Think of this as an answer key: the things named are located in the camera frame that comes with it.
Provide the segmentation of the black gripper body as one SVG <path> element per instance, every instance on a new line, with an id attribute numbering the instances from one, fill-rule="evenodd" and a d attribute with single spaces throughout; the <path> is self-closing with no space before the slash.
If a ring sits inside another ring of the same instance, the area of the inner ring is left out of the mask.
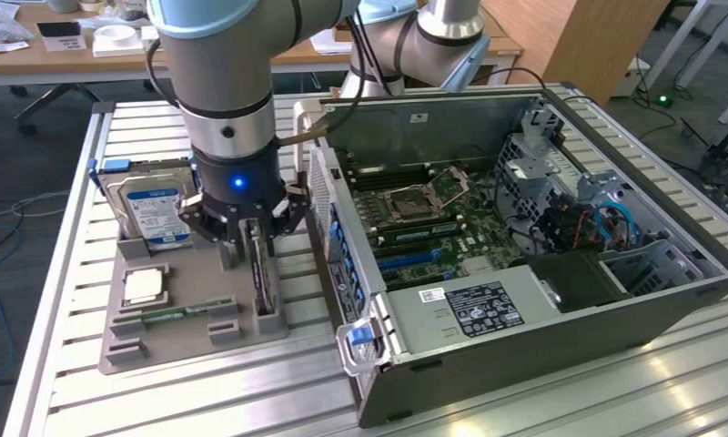
<path id="1" fill-rule="evenodd" d="M 278 171 L 278 145 L 270 141 L 244 158 L 216 158 L 193 147 L 193 160 L 200 179 L 202 204 L 225 218 L 236 208 L 241 219 L 272 212 L 286 195 Z"/>

